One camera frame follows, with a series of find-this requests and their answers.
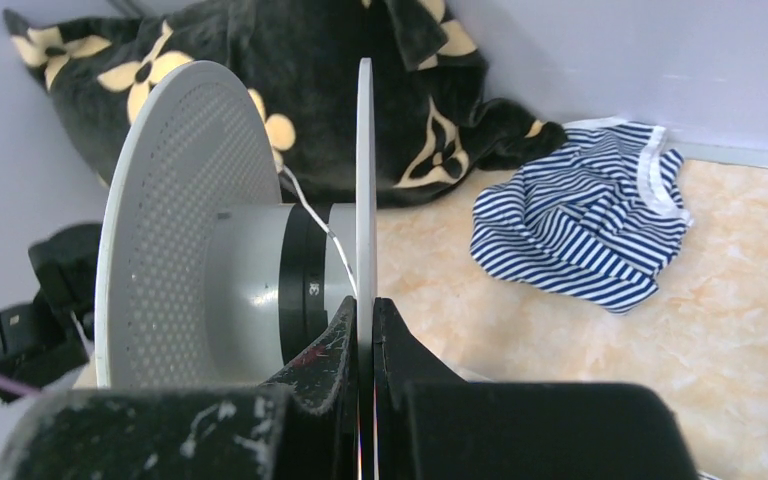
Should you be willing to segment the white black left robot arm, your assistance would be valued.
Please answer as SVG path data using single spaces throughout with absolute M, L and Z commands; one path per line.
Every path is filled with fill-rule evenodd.
M 29 246 L 39 289 L 31 301 L 0 310 L 0 406 L 88 363 L 101 229 L 79 223 Z

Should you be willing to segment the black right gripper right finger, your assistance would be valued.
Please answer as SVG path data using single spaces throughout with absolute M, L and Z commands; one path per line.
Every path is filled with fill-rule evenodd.
M 468 381 L 375 305 L 383 479 L 694 479 L 678 423 L 651 389 L 616 382 Z

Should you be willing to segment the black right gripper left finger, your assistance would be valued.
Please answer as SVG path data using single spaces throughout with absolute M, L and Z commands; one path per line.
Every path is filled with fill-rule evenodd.
M 355 479 L 358 474 L 357 302 L 263 386 L 263 479 Z

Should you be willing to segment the white perforated cable spool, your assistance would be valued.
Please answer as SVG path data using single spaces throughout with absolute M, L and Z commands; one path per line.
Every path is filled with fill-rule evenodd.
M 256 384 L 309 346 L 348 296 L 371 363 L 377 295 L 371 62 L 360 64 L 351 203 L 285 204 L 259 111 L 226 67 L 174 69 L 119 157 L 95 293 L 102 388 Z

